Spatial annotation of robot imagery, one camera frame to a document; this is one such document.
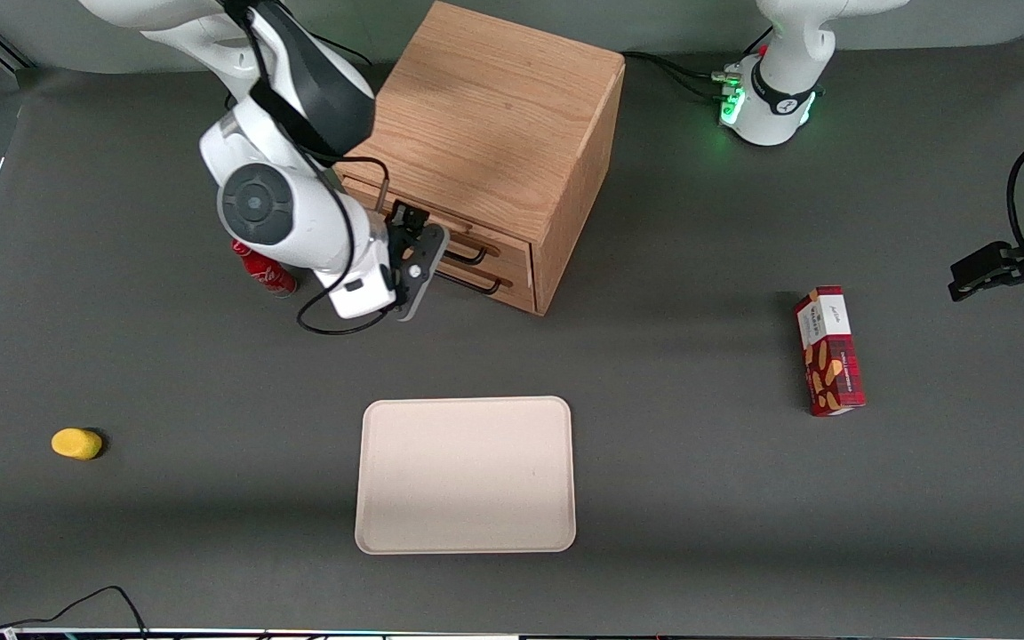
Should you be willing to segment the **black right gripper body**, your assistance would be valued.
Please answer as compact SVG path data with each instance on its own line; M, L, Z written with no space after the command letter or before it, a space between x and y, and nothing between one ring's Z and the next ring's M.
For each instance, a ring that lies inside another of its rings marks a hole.
M390 268L395 285L394 319L413 319L437 271L450 243L450 234L439 224L427 224L413 231L402 224L388 227Z

